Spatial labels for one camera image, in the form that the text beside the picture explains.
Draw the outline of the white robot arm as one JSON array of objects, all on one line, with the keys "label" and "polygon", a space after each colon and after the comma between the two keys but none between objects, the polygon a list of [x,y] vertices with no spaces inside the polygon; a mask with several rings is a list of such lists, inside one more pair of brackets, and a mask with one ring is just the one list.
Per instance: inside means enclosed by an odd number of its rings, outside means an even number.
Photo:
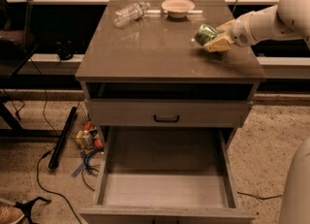
[{"label": "white robot arm", "polygon": [[[217,27],[219,35],[204,44],[209,52],[233,45],[250,47],[265,40],[302,39],[310,47],[310,0],[279,0]],[[288,171],[279,224],[310,224],[310,139],[296,150]]]}]

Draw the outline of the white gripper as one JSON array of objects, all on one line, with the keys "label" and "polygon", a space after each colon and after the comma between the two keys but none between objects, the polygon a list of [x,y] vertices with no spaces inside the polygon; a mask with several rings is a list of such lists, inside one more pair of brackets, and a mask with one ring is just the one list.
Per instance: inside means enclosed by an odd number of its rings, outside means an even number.
[{"label": "white gripper", "polygon": [[217,26],[216,30],[221,34],[203,45],[208,52],[227,51],[232,47],[233,42],[239,47],[250,47],[258,42],[256,37],[257,23],[255,22],[254,12],[239,16],[237,19],[232,19]]}]

